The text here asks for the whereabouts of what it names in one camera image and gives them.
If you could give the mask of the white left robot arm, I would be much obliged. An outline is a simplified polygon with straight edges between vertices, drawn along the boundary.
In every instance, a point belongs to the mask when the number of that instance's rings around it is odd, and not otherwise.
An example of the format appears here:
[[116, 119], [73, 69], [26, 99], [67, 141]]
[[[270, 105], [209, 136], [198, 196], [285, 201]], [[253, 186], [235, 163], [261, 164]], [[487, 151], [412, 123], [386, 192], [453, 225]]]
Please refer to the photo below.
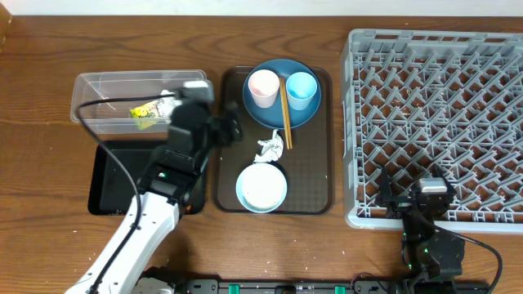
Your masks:
[[204, 174], [211, 151], [242, 139], [231, 106], [214, 117], [206, 103], [191, 101], [171, 114], [167, 141], [156, 147], [139, 180], [126, 216], [71, 293], [129, 293], [159, 244], [194, 206], [190, 194]]

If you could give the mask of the light blue bowl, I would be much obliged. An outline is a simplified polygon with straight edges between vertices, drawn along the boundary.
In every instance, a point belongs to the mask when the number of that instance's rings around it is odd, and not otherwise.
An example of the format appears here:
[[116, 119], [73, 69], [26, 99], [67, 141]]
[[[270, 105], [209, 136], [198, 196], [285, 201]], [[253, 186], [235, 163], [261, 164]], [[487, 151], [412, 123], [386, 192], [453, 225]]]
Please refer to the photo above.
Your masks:
[[250, 212], [269, 213], [285, 200], [288, 184], [283, 172], [269, 163], [254, 163], [236, 181], [237, 199]]

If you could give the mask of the white napkin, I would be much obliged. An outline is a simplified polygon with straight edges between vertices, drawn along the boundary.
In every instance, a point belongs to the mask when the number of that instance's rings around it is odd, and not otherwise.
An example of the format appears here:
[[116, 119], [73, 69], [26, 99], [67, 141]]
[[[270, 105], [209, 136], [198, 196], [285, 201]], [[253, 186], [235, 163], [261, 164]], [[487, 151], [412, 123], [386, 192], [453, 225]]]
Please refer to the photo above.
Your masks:
[[177, 95], [168, 90], [162, 90], [160, 93], [162, 98], [160, 99], [160, 105], [165, 108], [175, 108], [177, 107], [181, 102], [177, 99]]

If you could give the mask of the white tissue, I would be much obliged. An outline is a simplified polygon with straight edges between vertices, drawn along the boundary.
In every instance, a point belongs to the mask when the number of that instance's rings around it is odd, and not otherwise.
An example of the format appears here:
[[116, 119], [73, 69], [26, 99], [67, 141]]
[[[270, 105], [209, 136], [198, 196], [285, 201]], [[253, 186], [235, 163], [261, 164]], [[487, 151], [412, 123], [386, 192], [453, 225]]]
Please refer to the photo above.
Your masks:
[[257, 143], [261, 146], [261, 152], [255, 155], [254, 163], [276, 162], [282, 156], [284, 142], [276, 129], [269, 140], [259, 140]]

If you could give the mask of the yellow foil snack wrapper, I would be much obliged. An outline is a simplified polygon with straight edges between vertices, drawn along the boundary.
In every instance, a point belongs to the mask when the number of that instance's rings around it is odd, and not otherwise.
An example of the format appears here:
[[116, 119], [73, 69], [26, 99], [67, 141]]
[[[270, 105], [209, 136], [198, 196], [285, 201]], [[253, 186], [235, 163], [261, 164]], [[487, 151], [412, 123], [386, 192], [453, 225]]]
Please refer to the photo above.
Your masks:
[[158, 123], [160, 118], [170, 118], [170, 113], [175, 106], [176, 103], [173, 98], [160, 98], [130, 109], [130, 115], [137, 119], [138, 129], [143, 130]]

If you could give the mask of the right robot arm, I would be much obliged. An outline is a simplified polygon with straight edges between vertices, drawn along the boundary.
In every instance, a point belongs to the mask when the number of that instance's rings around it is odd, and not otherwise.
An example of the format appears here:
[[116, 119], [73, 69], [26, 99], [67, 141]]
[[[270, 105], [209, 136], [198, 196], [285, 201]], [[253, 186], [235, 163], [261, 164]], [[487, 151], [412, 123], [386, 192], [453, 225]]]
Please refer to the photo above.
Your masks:
[[435, 167], [432, 176], [416, 181], [403, 195], [392, 190], [381, 168], [376, 203], [386, 217], [403, 225], [401, 256], [409, 274], [391, 285], [390, 293], [455, 293], [453, 277], [463, 272], [464, 241], [436, 228], [434, 219], [449, 210], [456, 190]]

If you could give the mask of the light blue cup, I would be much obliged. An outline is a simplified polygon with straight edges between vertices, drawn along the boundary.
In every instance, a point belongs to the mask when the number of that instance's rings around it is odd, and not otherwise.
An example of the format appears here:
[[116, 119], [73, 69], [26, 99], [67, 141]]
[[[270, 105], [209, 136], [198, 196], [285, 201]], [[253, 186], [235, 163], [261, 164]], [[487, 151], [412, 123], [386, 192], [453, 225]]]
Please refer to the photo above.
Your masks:
[[286, 91], [289, 105], [295, 110], [304, 110], [317, 92], [317, 81], [306, 72], [293, 73], [287, 78]]

